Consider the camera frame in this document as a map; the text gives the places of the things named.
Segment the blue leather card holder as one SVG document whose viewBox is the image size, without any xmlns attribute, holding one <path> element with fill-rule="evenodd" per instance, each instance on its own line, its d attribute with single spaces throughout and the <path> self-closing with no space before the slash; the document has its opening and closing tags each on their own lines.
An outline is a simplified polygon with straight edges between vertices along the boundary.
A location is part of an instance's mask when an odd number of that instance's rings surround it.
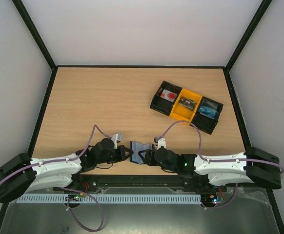
<svg viewBox="0 0 284 234">
<path fill-rule="evenodd" d="M 147 150 L 154 150 L 155 145 L 148 143 L 142 144 L 140 142 L 131 141 L 130 142 L 130 150 L 133 151 L 133 154 L 130 156 L 130 162 L 142 165 L 144 164 L 145 153 Z"/>
</svg>

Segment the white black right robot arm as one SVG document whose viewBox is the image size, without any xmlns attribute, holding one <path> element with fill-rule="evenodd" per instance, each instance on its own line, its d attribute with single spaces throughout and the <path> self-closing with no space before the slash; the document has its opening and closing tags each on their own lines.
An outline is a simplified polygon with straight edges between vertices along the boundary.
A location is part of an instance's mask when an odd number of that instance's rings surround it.
<svg viewBox="0 0 284 234">
<path fill-rule="evenodd" d="M 199 187 L 204 191 L 236 183 L 272 190 L 282 187 L 279 158 L 256 147 L 226 156 L 179 155 L 164 147 L 139 151 L 138 155 L 148 166 L 159 166 L 184 177 L 202 176 Z"/>
</svg>

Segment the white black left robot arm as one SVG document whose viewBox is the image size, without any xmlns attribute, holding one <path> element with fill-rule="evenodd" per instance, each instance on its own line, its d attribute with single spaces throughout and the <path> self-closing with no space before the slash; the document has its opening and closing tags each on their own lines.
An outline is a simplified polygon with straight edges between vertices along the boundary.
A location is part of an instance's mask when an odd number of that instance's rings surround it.
<svg viewBox="0 0 284 234">
<path fill-rule="evenodd" d="M 44 159 L 19 154 L 0 167 L 0 203 L 35 190 L 69 187 L 78 174 L 89 172 L 99 164 L 125 161 L 132 154 L 131 149 L 109 138 L 62 157 Z"/>
</svg>

